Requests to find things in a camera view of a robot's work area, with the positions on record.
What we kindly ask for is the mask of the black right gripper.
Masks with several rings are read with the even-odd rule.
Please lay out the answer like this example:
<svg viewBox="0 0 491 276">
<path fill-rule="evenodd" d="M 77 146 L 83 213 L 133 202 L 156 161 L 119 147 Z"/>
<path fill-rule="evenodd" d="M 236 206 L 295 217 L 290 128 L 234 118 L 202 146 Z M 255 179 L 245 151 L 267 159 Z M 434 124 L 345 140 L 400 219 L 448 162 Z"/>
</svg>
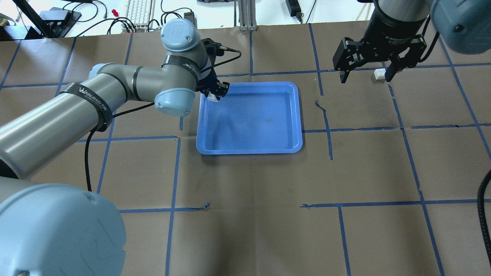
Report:
<svg viewBox="0 0 491 276">
<path fill-rule="evenodd" d="M 350 71 L 367 63 L 391 61 L 386 69 L 386 81 L 391 82 L 394 76 L 405 68 L 415 67 L 422 58 L 427 44 L 422 36 L 414 36 L 402 45 L 386 44 L 379 40 L 377 44 L 354 41 L 344 37 L 333 56 L 334 69 L 339 71 L 340 82 L 345 84 Z"/>
</svg>

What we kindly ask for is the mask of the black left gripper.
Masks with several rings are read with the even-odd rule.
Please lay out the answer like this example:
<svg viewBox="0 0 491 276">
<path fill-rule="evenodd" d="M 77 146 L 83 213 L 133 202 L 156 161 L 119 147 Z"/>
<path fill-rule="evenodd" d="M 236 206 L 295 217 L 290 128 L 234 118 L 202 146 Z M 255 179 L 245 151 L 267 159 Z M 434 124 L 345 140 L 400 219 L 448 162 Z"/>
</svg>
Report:
<svg viewBox="0 0 491 276">
<path fill-rule="evenodd" d="M 206 72 L 208 74 L 202 80 L 198 81 L 198 92 L 203 94 L 212 93 L 215 95 L 216 100 L 219 101 L 228 93 L 230 83 L 219 82 L 214 69 L 207 70 Z"/>
</svg>

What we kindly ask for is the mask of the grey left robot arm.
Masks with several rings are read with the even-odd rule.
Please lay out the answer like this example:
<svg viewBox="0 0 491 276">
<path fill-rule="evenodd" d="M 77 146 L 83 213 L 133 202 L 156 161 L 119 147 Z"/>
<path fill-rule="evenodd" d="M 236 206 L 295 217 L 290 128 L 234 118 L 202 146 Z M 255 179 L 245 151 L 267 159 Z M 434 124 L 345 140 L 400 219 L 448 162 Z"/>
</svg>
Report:
<svg viewBox="0 0 491 276">
<path fill-rule="evenodd" d="M 189 20 L 161 30 L 161 67 L 95 65 L 40 107 L 1 127 L 1 275 L 119 276 L 127 241 L 116 206 L 91 186 L 40 184 L 31 177 L 83 136 L 110 127 L 128 101 L 185 117 L 195 94 L 219 101 L 229 89 L 214 71 L 231 49 L 200 37 Z"/>
</svg>

